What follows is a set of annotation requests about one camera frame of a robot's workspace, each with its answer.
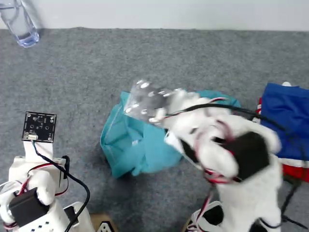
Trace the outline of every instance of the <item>blue fabric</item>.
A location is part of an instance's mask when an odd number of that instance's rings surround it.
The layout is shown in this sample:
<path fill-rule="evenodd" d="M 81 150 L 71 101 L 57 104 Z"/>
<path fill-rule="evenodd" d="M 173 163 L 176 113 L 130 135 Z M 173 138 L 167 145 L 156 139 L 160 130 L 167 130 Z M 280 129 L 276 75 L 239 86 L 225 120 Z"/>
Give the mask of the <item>blue fabric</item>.
<path fill-rule="evenodd" d="M 240 107 L 240 103 L 216 91 L 199 91 L 201 97 L 227 97 L 222 104 Z M 111 166 L 112 175 L 121 177 L 127 172 L 132 175 L 153 173 L 178 164 L 182 155 L 164 142 L 165 131 L 123 114 L 129 94 L 122 92 L 120 103 L 108 117 L 102 134 L 101 147 Z"/>
<path fill-rule="evenodd" d="M 262 96 L 261 114 L 277 121 L 293 136 L 291 143 L 285 132 L 262 120 L 262 125 L 280 137 L 282 149 L 278 157 L 302 160 L 299 148 L 303 146 L 309 160 L 309 90 L 269 83 Z"/>

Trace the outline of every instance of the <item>teal cloth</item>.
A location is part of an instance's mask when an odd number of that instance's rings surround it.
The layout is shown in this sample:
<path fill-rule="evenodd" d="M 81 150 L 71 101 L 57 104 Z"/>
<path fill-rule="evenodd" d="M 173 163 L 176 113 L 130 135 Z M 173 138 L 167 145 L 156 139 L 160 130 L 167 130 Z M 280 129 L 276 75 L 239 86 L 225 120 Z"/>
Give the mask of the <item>teal cloth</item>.
<path fill-rule="evenodd" d="M 228 101 L 218 103 L 240 107 L 239 101 L 220 92 L 204 90 L 198 93 L 207 98 L 226 97 Z M 120 103 L 112 109 L 100 139 L 113 177 L 119 178 L 127 172 L 134 176 L 154 173 L 177 165 L 182 155 L 164 142 L 164 129 L 124 115 L 128 96 L 121 92 Z"/>

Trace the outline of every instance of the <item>gray carpet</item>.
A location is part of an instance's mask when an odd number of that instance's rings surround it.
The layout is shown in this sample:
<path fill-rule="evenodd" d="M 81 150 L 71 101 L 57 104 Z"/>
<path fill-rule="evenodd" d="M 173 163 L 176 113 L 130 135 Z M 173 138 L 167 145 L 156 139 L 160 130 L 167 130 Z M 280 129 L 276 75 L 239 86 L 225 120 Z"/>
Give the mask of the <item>gray carpet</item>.
<path fill-rule="evenodd" d="M 0 181 L 24 154 L 25 110 L 58 114 L 55 156 L 69 155 L 71 172 L 91 190 L 90 212 L 107 212 L 122 232 L 179 232 L 209 185 L 193 166 L 115 180 L 99 137 L 111 108 L 135 78 L 171 88 L 213 89 L 254 109 L 267 82 L 309 88 L 309 33 L 198 30 L 54 29 L 39 44 L 18 47 L 0 30 Z M 284 185 L 280 203 L 289 190 Z M 70 182 L 62 202 L 83 201 Z M 309 185 L 287 211 L 309 226 Z M 283 232 L 304 231 L 286 223 Z"/>

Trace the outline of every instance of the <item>circuit board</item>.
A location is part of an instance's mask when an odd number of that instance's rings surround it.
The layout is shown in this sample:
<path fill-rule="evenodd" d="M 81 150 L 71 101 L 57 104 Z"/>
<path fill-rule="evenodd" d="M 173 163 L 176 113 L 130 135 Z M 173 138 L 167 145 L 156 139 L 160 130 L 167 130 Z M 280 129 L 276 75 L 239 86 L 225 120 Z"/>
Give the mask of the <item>circuit board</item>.
<path fill-rule="evenodd" d="M 35 140 L 41 143 L 53 143 L 56 129 L 55 114 L 26 112 L 22 141 Z"/>

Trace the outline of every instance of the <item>clear plastic bottle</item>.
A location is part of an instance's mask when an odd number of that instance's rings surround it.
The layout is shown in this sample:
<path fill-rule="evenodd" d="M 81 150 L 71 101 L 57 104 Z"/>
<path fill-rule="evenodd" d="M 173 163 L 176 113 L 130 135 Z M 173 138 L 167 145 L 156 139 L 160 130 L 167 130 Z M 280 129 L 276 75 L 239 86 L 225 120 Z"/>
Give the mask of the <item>clear plastic bottle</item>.
<path fill-rule="evenodd" d="M 35 45 L 40 37 L 21 0 L 0 0 L 0 14 L 18 44 Z"/>

